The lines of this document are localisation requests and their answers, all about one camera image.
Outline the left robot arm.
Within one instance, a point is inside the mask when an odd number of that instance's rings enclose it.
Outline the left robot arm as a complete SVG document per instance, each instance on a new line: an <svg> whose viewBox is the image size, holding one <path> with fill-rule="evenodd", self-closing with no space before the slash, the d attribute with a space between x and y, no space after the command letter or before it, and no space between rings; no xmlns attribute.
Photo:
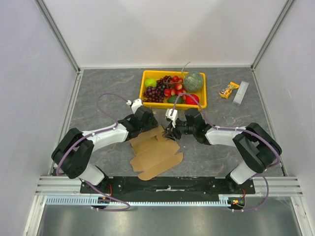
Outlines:
<svg viewBox="0 0 315 236"><path fill-rule="evenodd" d="M91 184L96 193L108 188L107 175L89 163L94 151L115 143L123 143L158 127L153 111L140 106L135 113L117 123L93 131L68 130L52 152L52 160L69 179L80 178Z"/></svg>

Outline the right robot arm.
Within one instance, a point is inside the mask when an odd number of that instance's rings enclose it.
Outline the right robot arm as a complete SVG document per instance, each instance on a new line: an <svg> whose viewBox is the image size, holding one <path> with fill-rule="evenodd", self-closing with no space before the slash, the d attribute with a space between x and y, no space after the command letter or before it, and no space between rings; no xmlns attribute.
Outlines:
<svg viewBox="0 0 315 236"><path fill-rule="evenodd" d="M165 137L179 140L182 135L193 135L201 144L223 145L237 148L243 161L228 174L225 187L230 193L238 193L249 178L263 173L280 163L282 149L278 143L257 123L240 128L227 128L206 123L196 108L185 111L185 120L178 118L175 109L166 110L170 122Z"/></svg>

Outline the brown cardboard box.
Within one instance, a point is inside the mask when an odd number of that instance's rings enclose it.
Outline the brown cardboard box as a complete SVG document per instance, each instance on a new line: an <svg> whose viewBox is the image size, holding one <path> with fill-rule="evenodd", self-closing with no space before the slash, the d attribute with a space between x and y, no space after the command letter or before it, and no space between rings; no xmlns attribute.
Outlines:
<svg viewBox="0 0 315 236"><path fill-rule="evenodd" d="M135 155L130 164L140 180L151 180L182 162L180 146L164 134L165 129L159 125L129 141Z"/></svg>

